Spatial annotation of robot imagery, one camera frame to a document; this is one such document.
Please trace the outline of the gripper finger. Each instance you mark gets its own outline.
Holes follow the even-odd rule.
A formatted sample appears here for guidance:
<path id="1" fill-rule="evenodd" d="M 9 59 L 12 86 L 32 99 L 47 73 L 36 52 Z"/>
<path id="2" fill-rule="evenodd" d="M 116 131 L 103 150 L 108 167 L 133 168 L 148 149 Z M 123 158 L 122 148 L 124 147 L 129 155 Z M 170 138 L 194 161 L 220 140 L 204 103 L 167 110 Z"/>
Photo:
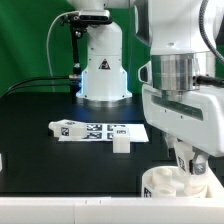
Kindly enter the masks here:
<path id="1" fill-rule="evenodd" d="M 210 155 L 200 149 L 194 149 L 193 159 L 189 162 L 192 175 L 204 175 L 207 172 Z"/>
<path id="2" fill-rule="evenodd" d="M 163 136 L 164 136 L 165 145 L 167 147 L 168 157 L 170 159 L 174 159 L 175 158 L 174 143 L 177 141 L 177 138 L 168 133 L 164 133 Z"/>

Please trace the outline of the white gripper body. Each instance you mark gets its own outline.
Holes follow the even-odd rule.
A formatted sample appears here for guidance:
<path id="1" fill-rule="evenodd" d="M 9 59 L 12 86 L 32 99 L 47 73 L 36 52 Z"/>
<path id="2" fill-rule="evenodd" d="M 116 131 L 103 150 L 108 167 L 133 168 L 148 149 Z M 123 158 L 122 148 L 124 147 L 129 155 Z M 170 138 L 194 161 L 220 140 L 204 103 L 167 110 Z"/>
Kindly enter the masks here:
<path id="1" fill-rule="evenodd" d="M 224 88 L 202 86 L 175 102 L 152 87 L 151 62 L 139 68 L 138 78 L 148 124 L 212 156 L 224 156 Z"/>

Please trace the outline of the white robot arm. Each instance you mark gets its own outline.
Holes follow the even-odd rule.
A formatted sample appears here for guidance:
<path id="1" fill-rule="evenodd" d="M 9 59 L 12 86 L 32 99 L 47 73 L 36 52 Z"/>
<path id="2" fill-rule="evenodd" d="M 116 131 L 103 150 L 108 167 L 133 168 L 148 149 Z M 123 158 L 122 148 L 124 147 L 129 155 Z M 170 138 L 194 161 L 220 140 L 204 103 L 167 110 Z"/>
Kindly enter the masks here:
<path id="1" fill-rule="evenodd" d="M 132 7 L 135 36 L 148 50 L 138 70 L 148 124 L 188 143 L 197 159 L 224 156 L 224 83 L 216 38 L 224 0 L 67 0 L 78 19 Z"/>

